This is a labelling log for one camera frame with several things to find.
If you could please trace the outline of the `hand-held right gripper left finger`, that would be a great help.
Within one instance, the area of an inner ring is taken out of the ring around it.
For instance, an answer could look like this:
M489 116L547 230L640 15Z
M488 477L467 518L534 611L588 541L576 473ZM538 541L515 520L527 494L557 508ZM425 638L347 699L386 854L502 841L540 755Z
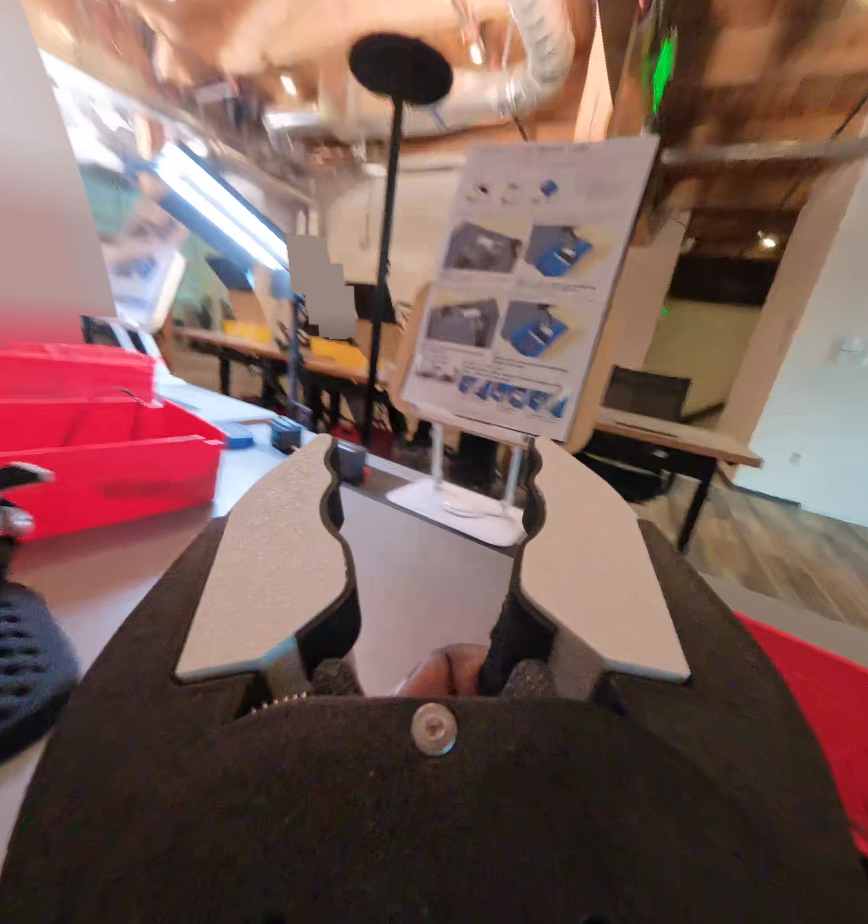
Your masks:
M258 676L271 697L362 695L356 567L333 437L316 436L225 517L176 680Z

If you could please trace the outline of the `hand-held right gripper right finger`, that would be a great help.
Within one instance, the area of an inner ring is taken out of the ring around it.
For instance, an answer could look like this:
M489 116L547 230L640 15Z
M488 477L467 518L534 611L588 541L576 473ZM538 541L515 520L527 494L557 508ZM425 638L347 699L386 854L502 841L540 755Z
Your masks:
M691 669L635 512L549 439L528 447L524 539L482 664L497 696L518 664L543 663L561 697L611 673L682 684Z

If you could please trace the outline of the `red plastic bin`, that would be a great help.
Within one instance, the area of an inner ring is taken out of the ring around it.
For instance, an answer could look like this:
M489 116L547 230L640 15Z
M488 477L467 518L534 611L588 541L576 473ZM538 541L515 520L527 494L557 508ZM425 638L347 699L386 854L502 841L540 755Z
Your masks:
M224 436L166 401L0 399L0 467L27 463L52 481L8 499L47 539L211 503Z
M738 611L809 722L868 859L868 668Z
M148 402L158 365L115 347L16 344L0 349L0 399L117 398Z

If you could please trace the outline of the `person's right hand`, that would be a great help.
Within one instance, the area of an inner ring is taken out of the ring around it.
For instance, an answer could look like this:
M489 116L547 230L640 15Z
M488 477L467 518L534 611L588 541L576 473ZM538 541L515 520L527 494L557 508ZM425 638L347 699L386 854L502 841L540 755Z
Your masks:
M419 664L394 690L394 696L415 699L477 696L478 676L487 653L488 647L480 644L444 646Z

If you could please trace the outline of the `dark grey box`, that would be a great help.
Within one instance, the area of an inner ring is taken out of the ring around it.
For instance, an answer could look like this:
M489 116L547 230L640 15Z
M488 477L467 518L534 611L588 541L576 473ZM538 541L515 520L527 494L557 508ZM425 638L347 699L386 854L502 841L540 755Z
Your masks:
M332 449L332 468L339 482L360 487L366 479L367 451L361 445L336 440Z

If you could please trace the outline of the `black honeycomb pad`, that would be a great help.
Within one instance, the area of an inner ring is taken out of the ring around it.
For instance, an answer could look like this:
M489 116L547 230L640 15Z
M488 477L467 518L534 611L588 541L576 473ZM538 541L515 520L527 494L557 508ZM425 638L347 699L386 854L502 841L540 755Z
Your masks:
M6 584L0 595L0 764L50 731L79 678L77 654L44 598Z

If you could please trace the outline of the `wooden office desk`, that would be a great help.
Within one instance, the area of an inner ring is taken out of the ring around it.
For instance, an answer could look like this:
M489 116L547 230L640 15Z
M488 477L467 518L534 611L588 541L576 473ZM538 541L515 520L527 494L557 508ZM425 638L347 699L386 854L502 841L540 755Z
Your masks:
M718 465L762 468L764 460L744 441L648 415L601 408L586 452L650 474L697 481L676 540L687 552Z
M309 410L313 422L325 421L331 429L341 417L340 403L346 399L355 422L363 420L357 408L367 396L367 366L354 371L334 360L300 352L296 364L296 383L289 384L291 361L277 346L262 345L227 334L199 329L176 329L176 370L187 369L189 355L197 353L219 363L219 392L232 397L232 369L248 368L259 376L259 386L243 399L262 409L282 413L296 401Z

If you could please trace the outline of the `black office chair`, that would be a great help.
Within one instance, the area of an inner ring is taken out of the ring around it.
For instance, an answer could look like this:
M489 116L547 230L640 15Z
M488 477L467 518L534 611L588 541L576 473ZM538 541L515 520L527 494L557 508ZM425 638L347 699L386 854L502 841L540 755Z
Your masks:
M681 422L690 391L688 378L613 367L604 406L666 422ZM627 502L646 503L671 491L675 474L666 468L671 451L613 433L592 435L577 458L605 479Z

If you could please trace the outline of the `instruction board on stand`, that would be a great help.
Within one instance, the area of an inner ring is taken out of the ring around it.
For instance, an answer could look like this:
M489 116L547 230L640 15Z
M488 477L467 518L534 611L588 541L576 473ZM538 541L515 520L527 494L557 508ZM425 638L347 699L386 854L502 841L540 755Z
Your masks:
M570 437L660 138L479 146L465 158L400 398L430 473L392 503L497 548L523 537L525 446ZM511 449L497 500L443 475L444 433Z
M187 260L187 231L160 212L133 215L120 234L102 242L117 320L130 331L156 334L163 328Z

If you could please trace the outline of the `light panel on stand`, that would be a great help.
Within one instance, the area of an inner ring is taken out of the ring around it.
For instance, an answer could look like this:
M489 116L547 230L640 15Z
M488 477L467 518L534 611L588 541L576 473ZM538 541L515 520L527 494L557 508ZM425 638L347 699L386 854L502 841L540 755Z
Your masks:
M292 288L283 232L181 142L164 143L150 170L165 189L163 209L245 277L247 292L227 285L232 315L269 327L269 345L287 352L289 384L294 385L305 300ZM296 401L282 413L315 428L309 410Z

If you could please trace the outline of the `black disc on pole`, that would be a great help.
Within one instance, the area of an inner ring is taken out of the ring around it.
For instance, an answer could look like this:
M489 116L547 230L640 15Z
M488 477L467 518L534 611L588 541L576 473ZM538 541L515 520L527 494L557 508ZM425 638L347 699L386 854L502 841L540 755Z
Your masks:
M385 291L390 268L390 246L394 227L397 170L403 137L405 106L432 106L451 90L452 69L444 56L417 38L399 33L376 32L358 40L349 52L350 70L358 83L393 105L393 117L386 165L382 232L371 320L369 372L366 381L361 443L372 444L373 421L378 401L378 370L385 315Z

